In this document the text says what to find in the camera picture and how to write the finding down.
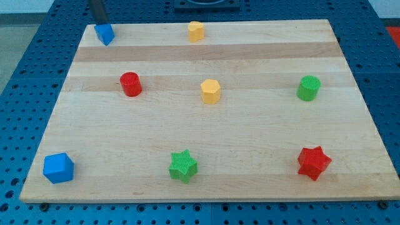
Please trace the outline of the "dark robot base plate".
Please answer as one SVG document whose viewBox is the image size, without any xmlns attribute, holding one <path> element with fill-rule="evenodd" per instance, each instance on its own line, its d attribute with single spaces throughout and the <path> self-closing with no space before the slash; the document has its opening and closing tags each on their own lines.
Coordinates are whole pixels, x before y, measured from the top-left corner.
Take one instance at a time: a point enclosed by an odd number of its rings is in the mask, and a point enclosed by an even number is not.
<svg viewBox="0 0 400 225">
<path fill-rule="evenodd" d="M 174 10 L 239 9 L 241 0 L 174 0 Z"/>
</svg>

